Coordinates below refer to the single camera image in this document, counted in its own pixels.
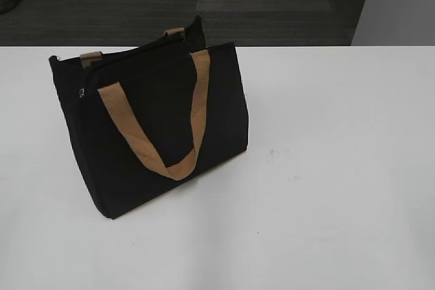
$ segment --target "tan handle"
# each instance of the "tan handle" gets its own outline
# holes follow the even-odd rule
[[[194,61],[197,76],[190,112],[194,147],[183,160],[173,166],[166,167],[164,165],[156,148],[140,127],[119,82],[98,90],[116,128],[126,139],[142,164],[155,173],[174,180],[186,178],[195,169],[199,149],[203,142],[207,118],[210,55],[207,50],[201,50],[190,55]]]
[[[88,52],[87,54],[80,55],[80,62],[82,62],[82,67],[89,67],[94,61],[100,61],[103,59],[103,53],[101,51]]]
[[[178,32],[180,32],[181,35],[183,36],[183,38],[186,39],[186,30],[184,29],[184,27],[177,27],[177,28],[175,28],[175,29],[169,29],[169,30],[166,30],[166,31],[163,33],[163,35],[164,35],[164,36],[165,36],[165,35],[172,35],[172,34],[176,34],[176,33],[178,33]]]

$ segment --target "white tabletop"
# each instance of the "white tabletop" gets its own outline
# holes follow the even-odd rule
[[[246,153],[116,220],[0,48],[0,289],[435,289],[435,48],[238,48]]]

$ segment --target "metal zipper pull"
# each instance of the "metal zipper pull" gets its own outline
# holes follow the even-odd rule
[[[81,88],[81,89],[79,90],[79,98],[83,98],[84,95],[85,95],[84,88]]]

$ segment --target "person's foot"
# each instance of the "person's foot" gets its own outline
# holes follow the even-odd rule
[[[0,0],[0,14],[13,10],[21,0]]]

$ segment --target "white wall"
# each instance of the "white wall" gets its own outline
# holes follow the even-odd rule
[[[353,46],[435,46],[435,0],[366,0]]]

